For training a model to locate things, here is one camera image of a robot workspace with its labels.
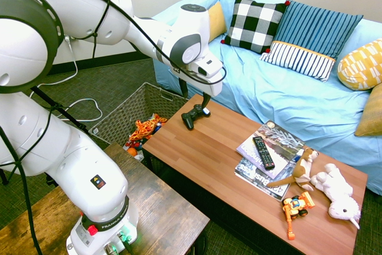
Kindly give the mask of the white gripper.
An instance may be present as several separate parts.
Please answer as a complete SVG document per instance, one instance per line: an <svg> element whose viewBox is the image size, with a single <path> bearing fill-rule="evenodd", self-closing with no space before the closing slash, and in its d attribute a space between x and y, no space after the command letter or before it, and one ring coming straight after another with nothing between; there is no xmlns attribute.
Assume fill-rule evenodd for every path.
<svg viewBox="0 0 382 255"><path fill-rule="evenodd" d="M191 63L185 67L171 67L171 72L178 77L182 96L188 98L190 84L203 92L202 108L206 108L211 96L217 96L223 86L223 65L221 63Z"/></svg>

